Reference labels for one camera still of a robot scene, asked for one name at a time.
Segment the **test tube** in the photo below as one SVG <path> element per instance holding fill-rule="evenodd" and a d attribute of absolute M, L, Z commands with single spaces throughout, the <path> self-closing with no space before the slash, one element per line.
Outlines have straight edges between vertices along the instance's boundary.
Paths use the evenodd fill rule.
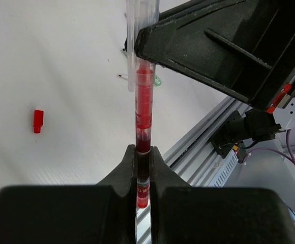
<path fill-rule="evenodd" d="M 137 206 L 149 202 L 149 152 L 151 146 L 153 86 L 155 65 L 138 58 L 134 44 L 138 32 L 159 19 L 159 0 L 127 0 L 128 90 L 135 92 L 137 151 Z"/>

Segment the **white surface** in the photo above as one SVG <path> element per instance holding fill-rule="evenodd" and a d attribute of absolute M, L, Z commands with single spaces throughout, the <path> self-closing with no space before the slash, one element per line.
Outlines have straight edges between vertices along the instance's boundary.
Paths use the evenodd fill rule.
<path fill-rule="evenodd" d="M 253 148 L 258 147 L 270 147 L 282 151 L 277 140 L 260 142 Z M 275 152 L 260 150 L 252 153 L 247 165 L 236 166 L 225 187 L 273 190 L 295 212 L 295 166 Z"/>
<path fill-rule="evenodd" d="M 273 113 L 275 122 L 280 124 L 282 130 L 295 128 L 295 98 L 293 98 L 285 109 L 277 108 Z"/>
<path fill-rule="evenodd" d="M 161 11 L 182 2 L 161 0 Z M 125 10 L 125 0 L 0 0 L 0 188 L 96 183 L 135 143 L 134 94 L 116 77 L 127 71 Z M 152 144 L 163 154 L 225 95 L 157 74 Z"/>

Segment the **purple cable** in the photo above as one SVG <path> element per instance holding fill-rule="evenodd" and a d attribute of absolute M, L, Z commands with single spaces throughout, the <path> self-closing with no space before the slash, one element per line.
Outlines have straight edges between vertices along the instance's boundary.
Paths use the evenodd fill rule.
<path fill-rule="evenodd" d="M 286 147 L 288 148 L 288 151 L 289 151 L 290 156 L 291 156 L 291 161 L 295 165 L 295 157 L 293 155 L 293 152 L 292 152 L 292 149 L 291 149 L 291 145 L 290 145 L 290 133 L 291 133 L 291 129 L 289 129 L 286 132 L 285 141 L 286 141 Z"/>
<path fill-rule="evenodd" d="M 290 155 L 291 155 L 291 158 L 288 157 L 287 155 L 285 155 L 284 153 L 282 153 L 282 152 L 276 150 L 276 149 L 269 148 L 269 147 L 259 147 L 259 148 L 252 149 L 252 150 L 251 150 L 251 151 L 250 151 L 250 152 L 244 157 L 244 159 L 243 159 L 243 163 L 246 162 L 246 160 L 251 156 L 251 154 L 252 154 L 253 152 L 255 152 L 255 151 L 260 151 L 260 150 L 268 150 L 268 151 L 273 151 L 273 152 L 275 152 L 275 153 L 277 153 L 277 154 L 280 154 L 280 155 L 284 156 L 286 159 L 289 159 L 289 160 L 295 165 L 295 157 L 294 157 L 294 155 L 293 155 L 293 153 L 292 153 L 292 149 L 291 149 L 291 146 L 290 146 L 290 132 L 291 132 L 291 129 L 288 130 L 288 131 L 286 132 L 286 147 L 288 148 L 288 151 L 289 151 L 289 153 L 290 153 Z"/>
<path fill-rule="evenodd" d="M 244 159 L 243 159 L 243 163 L 246 162 L 246 160 L 249 158 L 249 156 L 251 156 L 251 154 L 252 154 L 253 152 L 255 152 L 255 151 L 260 151 L 260 150 L 273 151 L 273 152 L 275 152 L 275 153 L 277 153 L 277 154 L 280 154 L 280 155 L 284 156 L 286 159 L 289 159 L 291 162 L 293 162 L 291 158 L 289 158 L 287 155 L 285 155 L 284 153 L 282 153 L 282 152 L 280 152 L 280 151 L 278 151 L 278 150 L 276 150 L 276 149 L 269 148 L 269 147 L 259 147 L 259 148 L 252 149 L 252 150 L 251 150 L 251 151 L 250 151 L 250 152 L 244 157 Z"/>

